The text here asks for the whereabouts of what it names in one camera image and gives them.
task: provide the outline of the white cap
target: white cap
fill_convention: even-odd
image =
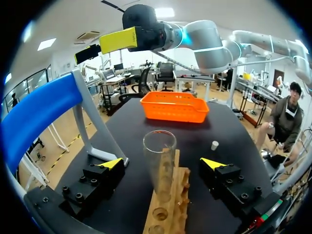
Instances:
[[[218,146],[219,146],[219,142],[213,141],[213,143],[211,145],[211,150],[213,150],[213,151],[216,150]]]

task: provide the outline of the dark jacket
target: dark jacket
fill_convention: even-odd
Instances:
[[[272,109],[269,120],[269,122],[274,123],[276,128],[280,129],[282,134],[288,136],[287,140],[284,142],[285,148],[291,148],[291,146],[295,143],[302,123],[302,111],[299,107],[299,104],[295,117],[293,119],[287,119],[286,104],[288,101],[289,97],[285,97],[279,100]]]

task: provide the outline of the blue cushion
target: blue cushion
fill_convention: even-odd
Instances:
[[[34,90],[1,123],[4,159],[13,173],[32,142],[58,117],[82,102],[73,74]]]

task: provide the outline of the clear plastic cup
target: clear plastic cup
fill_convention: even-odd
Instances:
[[[168,202],[171,199],[176,137],[165,130],[152,131],[145,135],[143,147],[157,198],[160,202]]]

